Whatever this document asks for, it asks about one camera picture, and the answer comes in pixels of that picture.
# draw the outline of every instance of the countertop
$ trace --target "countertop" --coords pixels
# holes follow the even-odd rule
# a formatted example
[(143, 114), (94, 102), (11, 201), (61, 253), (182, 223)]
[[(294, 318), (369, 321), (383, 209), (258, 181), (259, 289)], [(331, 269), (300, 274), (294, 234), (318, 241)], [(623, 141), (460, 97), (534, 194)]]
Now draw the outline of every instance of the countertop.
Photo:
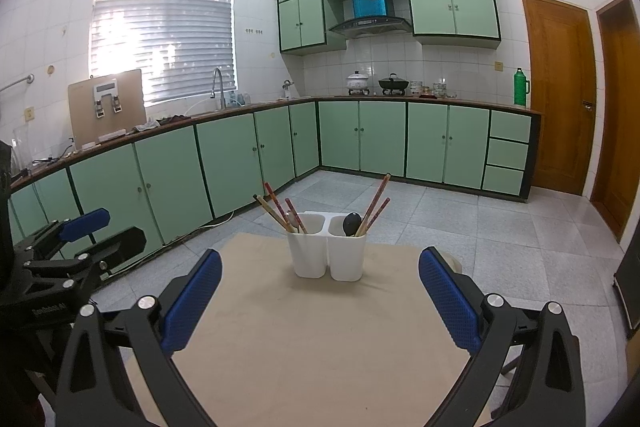
[(337, 102), (358, 102), (358, 101), (380, 101), (380, 102), (417, 102), (417, 103), (439, 103), (439, 104), (447, 104), (447, 105), (465, 105), (468, 107), (481, 107), (488, 109), (501, 109), (508, 110), (510, 112), (517, 112), (520, 114), (527, 115), (539, 115), (538, 111), (534, 111), (531, 109), (527, 109), (526, 107), (522, 107), (519, 105), (504, 105), (500, 103), (487, 103), (487, 102), (478, 102), (475, 100), (461, 100), (459, 98), (419, 98), (417, 96), (384, 96), (384, 95), (338, 95), (338, 96), (306, 96), (303, 98), (295, 98), (292, 100), (274, 100), (273, 102), (263, 102), (263, 103), (252, 103), (249, 105), (243, 105), (242, 107), (233, 107), (227, 108), (225, 110), (214, 111), (205, 114), (199, 114), (196, 116), (192, 116), (187, 120), (181, 120), (174, 123), (169, 123), (160, 127), (156, 127), (155, 129), (150, 129), (143, 132), (138, 132), (135, 134), (128, 134), (126, 136), (121, 136), (119, 138), (110, 140), (108, 142), (98, 144), (97, 146), (88, 149), (86, 151), (78, 151), (71, 153), (70, 155), (61, 158), (59, 161), (54, 163), (53, 165), (49, 165), (46, 167), (41, 167), (38, 169), (34, 169), (29, 176), (25, 176), (17, 181), (15, 181), (11, 188), (12, 192), (27, 186), (33, 182), (36, 182), (39, 179), (44, 178), (48, 174), (53, 174), (56, 171), (59, 171), (65, 167), (78, 163), (79, 161), (86, 160), (87, 158), (91, 158), (92, 156), (98, 155), (103, 152), (107, 152), (111, 149), (115, 149), (116, 147), (126, 145), (129, 143), (134, 143), (139, 140), (143, 140), (145, 138), (149, 138), (151, 136), (155, 136), (158, 134), (166, 133), (172, 130), (180, 129), (182, 127), (186, 127), (189, 125), (194, 125), (197, 123), (205, 123), (208, 121), (219, 120), (221, 118), (226, 118), (229, 116), (237, 116), (240, 114), (247, 114), (252, 112), (257, 112), (261, 110), (271, 109), (275, 107), (286, 107), (287, 105), (295, 105), (298, 103), (306, 103), (306, 102), (325, 102), (325, 101), (337, 101)]

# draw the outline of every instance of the window blind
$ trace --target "window blind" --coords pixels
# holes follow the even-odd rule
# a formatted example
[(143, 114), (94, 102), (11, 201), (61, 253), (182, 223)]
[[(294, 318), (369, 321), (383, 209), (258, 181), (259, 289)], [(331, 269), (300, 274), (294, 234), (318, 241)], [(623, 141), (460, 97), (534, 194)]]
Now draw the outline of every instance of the window blind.
[(140, 68), (145, 107), (211, 92), (216, 67), (236, 89), (232, 0), (94, 1), (92, 74)]

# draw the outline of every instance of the faucet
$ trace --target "faucet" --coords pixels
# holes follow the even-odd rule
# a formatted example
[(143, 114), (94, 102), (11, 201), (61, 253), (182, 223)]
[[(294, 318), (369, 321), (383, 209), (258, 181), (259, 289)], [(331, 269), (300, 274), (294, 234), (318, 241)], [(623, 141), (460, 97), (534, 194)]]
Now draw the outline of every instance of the faucet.
[(220, 68), (213, 70), (213, 82), (211, 84), (211, 98), (216, 97), (216, 73), (220, 76), (220, 109), (226, 109), (225, 89), (222, 86), (222, 71)]

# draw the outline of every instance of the chopstick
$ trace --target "chopstick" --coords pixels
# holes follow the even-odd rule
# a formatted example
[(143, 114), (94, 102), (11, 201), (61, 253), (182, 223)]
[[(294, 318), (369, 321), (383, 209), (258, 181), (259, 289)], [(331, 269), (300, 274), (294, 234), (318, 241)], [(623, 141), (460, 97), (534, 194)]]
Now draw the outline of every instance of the chopstick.
[(302, 222), (302, 219), (300, 219), (300, 216), (296, 212), (295, 208), (293, 208), (293, 203), (291, 203), (291, 200), (289, 198), (284, 198), (284, 201), (285, 201), (285, 203), (287, 203), (287, 206), (289, 207), (289, 210), (291, 211), (291, 214), (293, 214), (293, 217), (295, 218), (296, 222), (298, 223), (298, 225), (300, 227), (300, 230), (302, 230), (302, 233), (308, 233), (306, 231), (305, 224)]
[(264, 188), (267, 189), (267, 193), (271, 197), (271, 201), (273, 201), (273, 203), (276, 205), (276, 208), (280, 212), (280, 215), (285, 220), (285, 222), (287, 222), (287, 214), (285, 214), (284, 210), (282, 209), (282, 206), (281, 206), (280, 202), (278, 201), (278, 198), (276, 197), (276, 193), (273, 192), (273, 190), (271, 190), (271, 185), (268, 184), (268, 182), (264, 182)]
[(293, 232), (293, 227), (291, 225), (289, 225), (289, 223), (287, 223), (286, 221), (284, 221), (278, 214), (276, 214), (276, 211), (273, 210), (266, 201), (264, 201), (264, 198), (262, 196), (258, 196), (257, 194), (254, 194), (254, 200), (256, 200), (258, 203), (261, 204), (261, 206), (267, 211), (267, 213), (273, 217), (273, 219), (275, 219), (278, 224), (283, 227), (283, 229), (285, 229), (287, 232)]
[(371, 213), (373, 212), (373, 209), (378, 203), (380, 196), (382, 196), (382, 192), (383, 190), (385, 190), (386, 184), (388, 184), (389, 179), (391, 179), (391, 174), (389, 173), (387, 173), (386, 176), (382, 178), (382, 183), (380, 184), (380, 187), (378, 187), (378, 191), (376, 192), (376, 195), (373, 196), (373, 200), (371, 201), (371, 204), (369, 205), (367, 212), (362, 218), (362, 223), (358, 227), (355, 237), (360, 237), (364, 233), (364, 230), (367, 228), (367, 219), (369, 219), (369, 217), (371, 216)]
[(384, 200), (382, 202), (382, 204), (380, 205), (380, 208), (378, 209), (378, 211), (373, 215), (373, 217), (371, 218), (371, 221), (369, 221), (369, 224), (367, 225), (367, 228), (364, 230), (364, 232), (362, 232), (360, 235), (358, 235), (358, 233), (356, 232), (356, 236), (355, 237), (360, 237), (361, 235), (365, 235), (367, 232), (369, 232), (369, 229), (371, 228), (371, 225), (373, 225), (373, 223), (375, 222), (376, 219), (378, 219), (378, 216), (380, 215), (380, 212), (382, 212), (384, 210), (384, 208), (386, 207), (386, 204), (391, 201), (391, 198), (386, 198), (386, 200)]

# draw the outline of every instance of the metal bolt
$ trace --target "metal bolt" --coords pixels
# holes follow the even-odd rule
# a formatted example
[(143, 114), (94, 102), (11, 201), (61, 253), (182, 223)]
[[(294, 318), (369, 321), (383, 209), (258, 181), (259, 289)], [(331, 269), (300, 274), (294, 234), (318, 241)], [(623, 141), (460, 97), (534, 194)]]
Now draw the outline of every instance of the metal bolt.
[(486, 301), (494, 308), (499, 308), (504, 304), (504, 299), (495, 293), (492, 293), (486, 298)]
[(156, 298), (151, 295), (147, 295), (138, 300), (138, 308), (142, 308), (143, 310), (152, 308), (154, 304), (156, 304)]
[(546, 307), (549, 308), (549, 311), (552, 312), (554, 315), (559, 315), (562, 313), (562, 306), (557, 302), (549, 302), (549, 304), (546, 305)]
[(92, 304), (85, 304), (80, 308), (80, 314), (82, 317), (89, 317), (94, 313), (95, 307)]

